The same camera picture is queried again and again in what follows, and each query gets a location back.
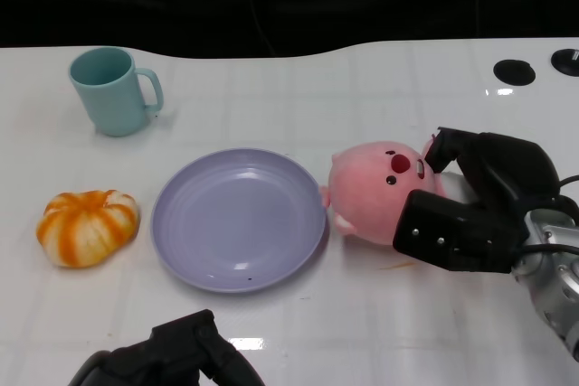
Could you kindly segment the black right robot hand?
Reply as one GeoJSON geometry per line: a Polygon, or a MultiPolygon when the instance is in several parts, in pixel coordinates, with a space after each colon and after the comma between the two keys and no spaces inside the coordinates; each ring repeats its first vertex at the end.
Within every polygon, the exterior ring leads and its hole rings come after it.
{"type": "Polygon", "coordinates": [[[562,208],[555,167],[533,142],[443,127],[425,161],[436,174],[456,162],[477,197],[463,203],[422,190],[408,194],[394,249],[433,266],[507,274],[529,236],[526,215],[562,208]]]}

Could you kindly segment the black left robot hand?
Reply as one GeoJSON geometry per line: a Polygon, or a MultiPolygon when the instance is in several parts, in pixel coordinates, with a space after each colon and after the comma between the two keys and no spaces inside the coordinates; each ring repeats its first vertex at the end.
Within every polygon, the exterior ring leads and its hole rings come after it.
{"type": "Polygon", "coordinates": [[[146,341],[113,351],[102,370],[126,385],[262,385],[245,357],[219,335],[208,309],[152,329],[146,341]]]}

